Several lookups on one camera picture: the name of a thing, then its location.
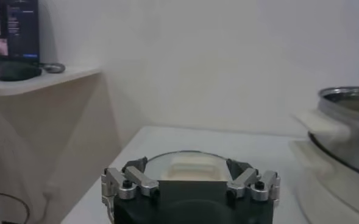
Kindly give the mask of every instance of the black cable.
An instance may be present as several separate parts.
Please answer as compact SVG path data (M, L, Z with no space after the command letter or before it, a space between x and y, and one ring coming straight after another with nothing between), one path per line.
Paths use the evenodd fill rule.
M27 222L29 221L30 219L30 208L29 206L26 204L25 201L23 201L22 199L20 198L17 198L15 196L12 196L12 195L9 195L9 194L5 194L5 193L0 193L0 196L5 196L5 197L9 197L9 198L12 198L18 202L20 202L24 207L25 207L25 210L26 210L26 218L25 218L25 221L23 222L23 224L27 224Z

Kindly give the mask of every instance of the white table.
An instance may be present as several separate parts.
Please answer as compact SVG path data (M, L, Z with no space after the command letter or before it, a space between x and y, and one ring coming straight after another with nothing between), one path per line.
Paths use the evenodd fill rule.
M119 154L110 167L122 168L127 161L165 152L201 150L250 163L264 172L275 170L281 176L281 202L274 224L308 224L295 198L296 181L302 169L290 151L295 138L190 130L184 128L144 127ZM82 197L62 224L109 224L101 202L101 179Z

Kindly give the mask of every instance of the white shelf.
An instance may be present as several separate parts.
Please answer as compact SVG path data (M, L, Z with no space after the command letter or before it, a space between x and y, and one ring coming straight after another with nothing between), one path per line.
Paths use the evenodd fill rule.
M99 68L80 68L70 67L61 74L48 74L43 71L41 76L18 82L1 82L0 81L0 96L11 96L21 93L31 92L37 89L42 89L48 86L57 85L82 77L95 75L100 73Z

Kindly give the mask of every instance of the stainless steel bowl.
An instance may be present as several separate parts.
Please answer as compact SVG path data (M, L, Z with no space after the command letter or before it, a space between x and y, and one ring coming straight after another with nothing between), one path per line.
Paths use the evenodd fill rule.
M318 110L347 127L348 138L336 141L312 133L311 138L323 151L359 172L359 87L327 88L319 92Z

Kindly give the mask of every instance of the silver clamp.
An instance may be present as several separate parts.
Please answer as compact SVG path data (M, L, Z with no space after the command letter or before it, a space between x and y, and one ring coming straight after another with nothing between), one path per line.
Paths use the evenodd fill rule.
M281 178L277 172L266 171L259 181L251 185L251 197L255 201L274 201L274 207L278 206L280 198Z
M227 190L233 192L236 198L242 198L246 193L248 185L258 181L257 176L257 170L248 168L235 180L227 182Z
M125 179L116 168L105 169L105 173L101 175L101 186L102 202L106 205L111 223L114 223L113 197L118 195L123 200L133 199L136 197L137 186Z
M154 197L158 193L159 182L149 179L134 166L125 169L125 177L136 183L141 189L141 194L144 196Z

